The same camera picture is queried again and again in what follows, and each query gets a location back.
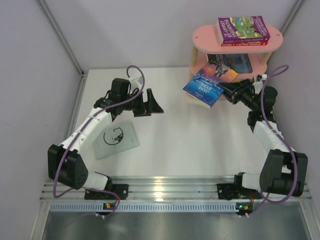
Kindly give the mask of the blue Jane Eyre book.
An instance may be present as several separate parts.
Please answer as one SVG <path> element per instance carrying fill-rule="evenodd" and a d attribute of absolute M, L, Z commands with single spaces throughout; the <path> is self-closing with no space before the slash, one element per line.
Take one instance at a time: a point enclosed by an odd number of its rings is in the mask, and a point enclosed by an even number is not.
<path fill-rule="evenodd" d="M 224 63 L 208 61 L 183 87 L 184 92 L 199 101 L 200 105 L 212 108 L 222 96 L 221 83 L 231 83 L 238 72 Z"/>

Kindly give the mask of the dark blue Nineteen Eighty-Four book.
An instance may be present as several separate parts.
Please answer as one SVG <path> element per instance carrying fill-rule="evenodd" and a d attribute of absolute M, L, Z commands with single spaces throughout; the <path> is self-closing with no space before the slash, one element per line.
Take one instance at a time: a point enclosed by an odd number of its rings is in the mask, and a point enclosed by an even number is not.
<path fill-rule="evenodd" d="M 223 64 L 235 70 L 238 74 L 250 74 L 253 68 L 247 53 L 236 54 L 207 54 L 208 61 Z"/>

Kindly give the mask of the grey-green file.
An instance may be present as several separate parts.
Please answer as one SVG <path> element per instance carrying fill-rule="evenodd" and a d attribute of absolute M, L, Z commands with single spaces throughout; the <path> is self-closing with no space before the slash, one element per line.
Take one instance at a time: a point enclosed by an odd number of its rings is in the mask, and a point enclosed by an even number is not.
<path fill-rule="evenodd" d="M 134 125 L 131 121 L 111 124 L 105 128 L 93 142 L 96 160 L 119 154 L 140 145 Z"/>

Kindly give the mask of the red 13-Storey Treehouse book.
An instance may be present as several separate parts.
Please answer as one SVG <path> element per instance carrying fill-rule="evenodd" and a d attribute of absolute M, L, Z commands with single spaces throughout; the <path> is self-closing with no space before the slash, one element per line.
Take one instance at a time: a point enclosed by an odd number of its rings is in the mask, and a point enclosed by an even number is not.
<path fill-rule="evenodd" d="M 252 41 L 252 42 L 235 42 L 235 43 L 222 43 L 222 47 L 247 47 L 247 46 L 265 46 L 268 41 Z"/>

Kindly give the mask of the purple 117-Storey Treehouse book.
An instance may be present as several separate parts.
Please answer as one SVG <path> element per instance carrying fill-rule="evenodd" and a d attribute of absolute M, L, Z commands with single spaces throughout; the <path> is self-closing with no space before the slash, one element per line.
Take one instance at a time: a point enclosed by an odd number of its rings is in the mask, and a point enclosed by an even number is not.
<path fill-rule="evenodd" d="M 265 42 L 270 33 L 261 15 L 219 17 L 216 22 L 221 44 Z"/>

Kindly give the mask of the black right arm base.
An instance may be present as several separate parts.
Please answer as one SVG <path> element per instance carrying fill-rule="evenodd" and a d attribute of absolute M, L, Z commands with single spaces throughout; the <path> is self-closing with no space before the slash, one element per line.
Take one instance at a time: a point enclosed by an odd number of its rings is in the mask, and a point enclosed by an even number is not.
<path fill-rule="evenodd" d="M 260 193 L 255 189 L 249 189 L 242 186 L 244 172 L 234 175 L 232 183 L 218 183 L 217 193 L 219 200 L 256 200 L 262 199 Z"/>

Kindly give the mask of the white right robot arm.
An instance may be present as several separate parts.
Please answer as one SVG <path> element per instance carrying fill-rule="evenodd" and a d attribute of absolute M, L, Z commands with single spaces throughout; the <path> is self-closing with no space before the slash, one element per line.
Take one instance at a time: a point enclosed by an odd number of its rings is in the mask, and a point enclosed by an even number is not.
<path fill-rule="evenodd" d="M 246 198 L 252 190 L 300 197 L 303 194 L 308 157 L 296 152 L 285 142 L 278 131 L 272 113 L 278 92 L 271 86 L 256 92 L 249 80 L 222 82 L 224 97 L 232 104 L 239 102 L 249 108 L 247 124 L 260 140 L 266 160 L 260 173 L 240 172 L 234 177 L 233 192 L 238 198 Z"/>

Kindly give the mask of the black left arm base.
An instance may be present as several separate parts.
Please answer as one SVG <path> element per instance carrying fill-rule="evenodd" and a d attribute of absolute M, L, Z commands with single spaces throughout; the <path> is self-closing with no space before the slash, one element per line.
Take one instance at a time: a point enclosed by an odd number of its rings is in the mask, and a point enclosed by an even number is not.
<path fill-rule="evenodd" d="M 105 191 L 112 192 L 116 194 L 120 200 L 125 200 L 128 197 L 129 185 L 122 183 L 113 183 L 112 179 L 109 179 L 107 185 L 103 192 L 86 190 L 84 199 L 85 200 L 116 200 L 116 196 L 111 193 L 106 193 Z"/>

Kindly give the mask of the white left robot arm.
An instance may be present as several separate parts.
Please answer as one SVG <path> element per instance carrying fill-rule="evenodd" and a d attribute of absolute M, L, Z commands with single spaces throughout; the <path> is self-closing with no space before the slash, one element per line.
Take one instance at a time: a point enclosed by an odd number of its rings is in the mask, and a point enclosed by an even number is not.
<path fill-rule="evenodd" d="M 83 157 L 99 134 L 122 112 L 131 111 L 134 117 L 164 113 L 150 88 L 146 90 L 147 101 L 143 100 L 144 85 L 142 76 L 115 78 L 106 96 L 94 103 L 77 130 L 59 145 L 49 147 L 49 178 L 75 190 L 95 189 L 101 198 L 109 198 L 113 194 L 111 179 L 102 173 L 89 171 Z"/>

